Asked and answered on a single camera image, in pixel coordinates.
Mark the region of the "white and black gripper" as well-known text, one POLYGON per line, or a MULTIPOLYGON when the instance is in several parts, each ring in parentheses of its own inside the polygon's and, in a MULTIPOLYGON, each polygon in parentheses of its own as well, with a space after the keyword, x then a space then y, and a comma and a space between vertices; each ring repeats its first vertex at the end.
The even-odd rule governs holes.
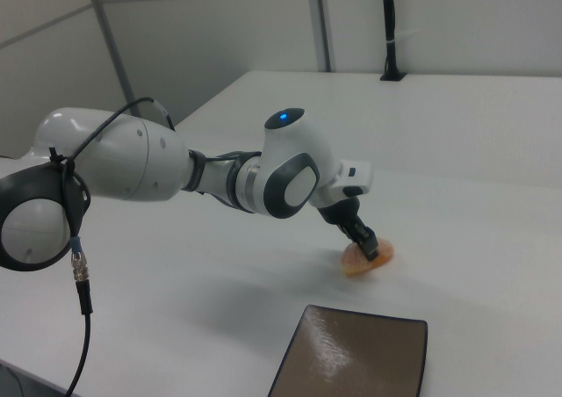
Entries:
POLYGON ((338 228, 363 252, 368 261, 378 257, 378 239, 359 217, 359 198, 368 194, 373 182, 370 162, 341 160, 335 175, 319 186, 310 198, 322 219, 338 228))

